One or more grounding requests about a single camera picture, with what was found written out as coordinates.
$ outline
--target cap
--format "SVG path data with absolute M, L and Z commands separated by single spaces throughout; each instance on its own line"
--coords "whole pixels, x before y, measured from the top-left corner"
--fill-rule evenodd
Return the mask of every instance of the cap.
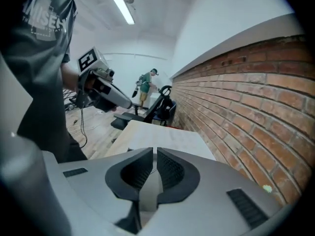
M 156 75 L 158 75 L 158 71 L 157 71 L 155 68 L 153 68 L 153 69 L 151 70 L 151 72 L 155 72 Z

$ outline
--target black vent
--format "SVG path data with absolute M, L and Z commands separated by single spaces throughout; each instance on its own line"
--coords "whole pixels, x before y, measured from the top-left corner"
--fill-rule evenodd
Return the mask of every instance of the black vent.
M 146 153 L 139 159 L 126 165 L 121 171 L 121 177 L 125 183 L 138 191 L 148 179 L 152 170 L 153 153 Z
M 162 179 L 163 190 L 174 187 L 184 178 L 184 168 L 164 153 L 157 154 L 158 172 Z
M 200 173 L 193 164 L 160 147 L 157 148 L 157 170 L 163 185 L 163 192 L 157 196 L 158 205 L 183 201 L 200 182 Z
M 227 192 L 241 215 L 244 217 L 251 229 L 256 228 L 268 220 L 266 214 L 246 195 L 241 189 Z
M 139 202 L 139 191 L 152 168 L 153 149 L 149 147 L 110 167 L 105 181 L 118 198 Z
M 79 175 L 85 172 L 88 172 L 87 169 L 79 168 L 79 169 L 75 169 L 71 171 L 64 171 L 63 174 L 65 177 L 72 177 L 72 176 Z

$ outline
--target green shirt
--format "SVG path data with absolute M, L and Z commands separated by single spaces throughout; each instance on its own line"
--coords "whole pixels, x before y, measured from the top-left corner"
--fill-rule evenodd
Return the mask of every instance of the green shirt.
M 151 82 L 151 74 L 146 73 L 145 75 L 143 75 L 140 91 L 148 93 L 150 90 L 150 85 L 149 85 L 150 82 Z

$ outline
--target ceiling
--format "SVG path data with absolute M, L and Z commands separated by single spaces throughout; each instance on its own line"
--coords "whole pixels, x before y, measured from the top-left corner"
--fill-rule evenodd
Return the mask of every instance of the ceiling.
M 113 0 L 76 0 L 77 22 L 89 31 L 150 33 L 176 38 L 192 0 L 134 0 L 129 10 L 135 25 L 128 25 Z

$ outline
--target fluorescent light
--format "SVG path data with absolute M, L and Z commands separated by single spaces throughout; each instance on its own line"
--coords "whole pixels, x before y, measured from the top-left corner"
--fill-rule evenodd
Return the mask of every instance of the fluorescent light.
M 128 10 L 128 7 L 127 7 L 125 1 L 124 0 L 114 0 L 114 2 L 116 3 L 118 9 L 120 10 L 122 15 L 124 16 L 127 23 L 129 25 L 134 25 L 134 20 L 132 18 L 132 15 L 130 14 L 130 11 Z

